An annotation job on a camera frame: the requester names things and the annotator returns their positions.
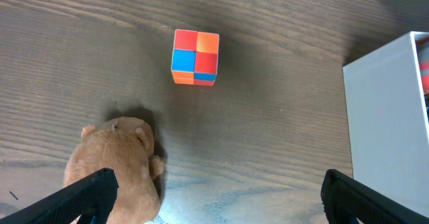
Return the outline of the red toy truck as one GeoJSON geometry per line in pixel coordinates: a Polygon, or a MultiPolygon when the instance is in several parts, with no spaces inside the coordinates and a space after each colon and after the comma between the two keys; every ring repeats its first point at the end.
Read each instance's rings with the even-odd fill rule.
{"type": "Polygon", "coordinates": [[[417,55],[423,91],[425,94],[428,94],[428,38],[418,42],[417,55]]]}

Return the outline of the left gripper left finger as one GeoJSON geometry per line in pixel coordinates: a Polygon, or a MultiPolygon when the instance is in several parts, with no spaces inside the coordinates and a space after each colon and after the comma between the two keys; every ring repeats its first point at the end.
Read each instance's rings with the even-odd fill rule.
{"type": "Polygon", "coordinates": [[[1,224],[105,224],[117,199],[115,173],[102,168],[1,219],[1,224]]]}

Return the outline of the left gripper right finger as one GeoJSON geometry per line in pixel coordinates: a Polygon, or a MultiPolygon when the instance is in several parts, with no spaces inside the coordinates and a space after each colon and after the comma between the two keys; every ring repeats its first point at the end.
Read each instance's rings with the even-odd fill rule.
{"type": "Polygon", "coordinates": [[[428,224],[427,217],[335,169],[326,171],[320,196],[330,224],[428,224]]]}

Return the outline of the multicoloured puzzle cube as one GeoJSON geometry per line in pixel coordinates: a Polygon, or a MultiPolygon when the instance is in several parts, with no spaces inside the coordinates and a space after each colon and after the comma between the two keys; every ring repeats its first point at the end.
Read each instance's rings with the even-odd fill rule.
{"type": "Polygon", "coordinates": [[[220,36],[176,29],[171,73],[177,85],[211,87],[218,74],[220,36]]]}

